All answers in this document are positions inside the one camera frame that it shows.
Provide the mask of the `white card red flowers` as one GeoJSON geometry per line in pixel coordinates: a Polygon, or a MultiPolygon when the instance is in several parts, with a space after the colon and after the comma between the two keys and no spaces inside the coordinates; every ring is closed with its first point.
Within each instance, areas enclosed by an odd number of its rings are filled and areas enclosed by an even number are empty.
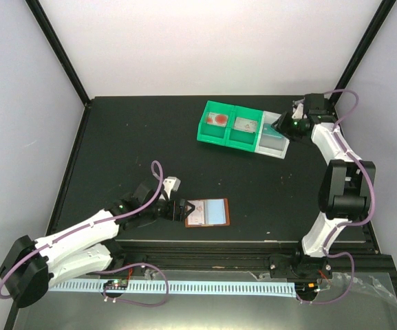
{"type": "Polygon", "coordinates": [[[204,202],[200,200],[190,201],[195,205],[195,210],[188,217],[186,224],[188,226],[202,226],[205,224],[205,207],[204,202]]]}

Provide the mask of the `brown leather card holder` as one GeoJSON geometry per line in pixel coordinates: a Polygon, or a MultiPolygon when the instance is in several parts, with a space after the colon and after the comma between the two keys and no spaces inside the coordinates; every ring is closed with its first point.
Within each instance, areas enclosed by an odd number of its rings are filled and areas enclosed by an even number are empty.
{"type": "Polygon", "coordinates": [[[230,225],[230,215],[227,199],[196,199],[204,202],[205,224],[187,225],[186,228],[221,227],[230,225]]]}

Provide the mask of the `pink white numbered card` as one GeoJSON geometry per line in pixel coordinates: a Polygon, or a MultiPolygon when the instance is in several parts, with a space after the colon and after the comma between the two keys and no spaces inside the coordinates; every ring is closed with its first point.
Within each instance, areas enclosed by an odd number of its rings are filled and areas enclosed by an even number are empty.
{"type": "Polygon", "coordinates": [[[238,131],[247,133],[255,133],[257,130],[258,121],[248,118],[236,117],[233,128],[238,131]]]}

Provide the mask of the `teal VIP card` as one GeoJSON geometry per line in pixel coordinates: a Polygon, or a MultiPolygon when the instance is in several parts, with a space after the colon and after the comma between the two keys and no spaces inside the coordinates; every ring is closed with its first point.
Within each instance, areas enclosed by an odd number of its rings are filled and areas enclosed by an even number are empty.
{"type": "Polygon", "coordinates": [[[277,132],[274,127],[272,126],[271,123],[264,123],[262,126],[262,132],[263,135],[267,135],[273,138],[282,138],[282,134],[277,132]]]}

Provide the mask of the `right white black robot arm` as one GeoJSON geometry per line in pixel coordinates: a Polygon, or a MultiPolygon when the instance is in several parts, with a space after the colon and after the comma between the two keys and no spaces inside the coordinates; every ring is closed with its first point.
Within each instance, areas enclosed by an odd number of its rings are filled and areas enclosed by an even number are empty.
{"type": "Polygon", "coordinates": [[[340,233],[346,227],[365,225],[374,215],[376,167],[352,150],[340,123],[325,94],[309,93],[272,124],[290,140],[309,137],[327,168],[318,194],[319,215],[292,254],[270,257],[271,276],[315,280],[326,269],[330,248],[340,233]]]}

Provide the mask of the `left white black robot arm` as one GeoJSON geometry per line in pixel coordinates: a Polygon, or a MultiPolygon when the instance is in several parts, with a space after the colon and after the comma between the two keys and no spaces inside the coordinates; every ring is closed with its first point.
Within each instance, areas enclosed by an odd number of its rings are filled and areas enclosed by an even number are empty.
{"type": "Polygon", "coordinates": [[[0,266],[0,298],[18,308],[29,307],[48,289],[88,274],[119,274],[126,264],[116,237],[157,219],[183,221],[185,200],[174,200],[181,181],[147,179],[95,215],[61,232],[18,238],[0,266]]]}

